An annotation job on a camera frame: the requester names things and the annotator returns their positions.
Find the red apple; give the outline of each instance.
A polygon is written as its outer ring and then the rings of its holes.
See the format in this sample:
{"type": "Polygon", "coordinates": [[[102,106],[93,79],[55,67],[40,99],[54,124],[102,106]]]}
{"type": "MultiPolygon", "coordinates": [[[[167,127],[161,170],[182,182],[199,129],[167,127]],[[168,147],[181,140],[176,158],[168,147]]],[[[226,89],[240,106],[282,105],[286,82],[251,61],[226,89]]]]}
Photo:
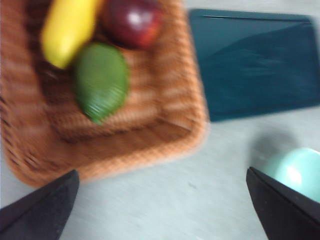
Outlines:
{"type": "Polygon", "coordinates": [[[129,49],[149,48],[162,20],[157,0],[106,0],[102,9],[102,23],[111,40],[129,49]]]}

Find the yellow squash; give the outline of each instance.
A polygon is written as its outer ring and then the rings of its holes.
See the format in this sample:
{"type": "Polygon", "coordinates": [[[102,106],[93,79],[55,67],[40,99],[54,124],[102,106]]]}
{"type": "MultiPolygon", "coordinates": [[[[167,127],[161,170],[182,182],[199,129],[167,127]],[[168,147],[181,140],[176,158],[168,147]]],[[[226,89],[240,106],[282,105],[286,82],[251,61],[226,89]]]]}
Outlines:
{"type": "Polygon", "coordinates": [[[102,0],[53,0],[41,32],[45,59],[65,69],[90,40],[102,0]]]}

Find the dark teal tray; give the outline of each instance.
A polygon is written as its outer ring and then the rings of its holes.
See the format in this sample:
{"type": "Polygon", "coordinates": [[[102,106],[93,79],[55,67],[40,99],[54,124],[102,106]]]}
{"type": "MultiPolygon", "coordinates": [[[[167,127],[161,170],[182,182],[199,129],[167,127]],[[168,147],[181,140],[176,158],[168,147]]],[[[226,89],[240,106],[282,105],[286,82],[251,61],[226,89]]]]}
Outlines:
{"type": "Polygon", "coordinates": [[[212,121],[320,103],[307,16],[195,9],[189,18],[212,121]]]}

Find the brown woven basket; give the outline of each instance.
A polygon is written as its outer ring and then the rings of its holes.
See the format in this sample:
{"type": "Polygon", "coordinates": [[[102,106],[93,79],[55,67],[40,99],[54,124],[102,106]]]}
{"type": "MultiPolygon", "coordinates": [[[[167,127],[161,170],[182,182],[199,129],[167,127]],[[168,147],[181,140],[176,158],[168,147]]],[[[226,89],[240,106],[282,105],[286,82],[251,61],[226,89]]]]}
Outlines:
{"type": "MultiPolygon", "coordinates": [[[[87,181],[148,166],[197,146],[207,110],[181,0],[160,0],[162,32],[148,51],[123,50],[130,94],[104,125],[90,122],[71,73],[46,63],[39,32],[50,0],[2,0],[1,136],[24,183],[42,186],[77,169],[87,181]]],[[[104,41],[99,27],[95,39],[104,41]]]]}

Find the gray tabletop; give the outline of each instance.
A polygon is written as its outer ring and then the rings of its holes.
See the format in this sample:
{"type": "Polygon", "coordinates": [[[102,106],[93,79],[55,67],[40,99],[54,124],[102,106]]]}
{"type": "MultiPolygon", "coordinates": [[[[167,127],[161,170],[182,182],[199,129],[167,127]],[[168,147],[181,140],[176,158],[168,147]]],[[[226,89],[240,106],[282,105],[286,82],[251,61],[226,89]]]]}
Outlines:
{"type": "MultiPolygon", "coordinates": [[[[188,8],[306,14],[320,0],[186,0],[188,8]]],[[[81,185],[61,240],[266,240],[246,169],[295,147],[320,150],[320,107],[210,125],[195,154],[81,185]]],[[[1,206],[33,191],[1,155],[1,206]]]]}

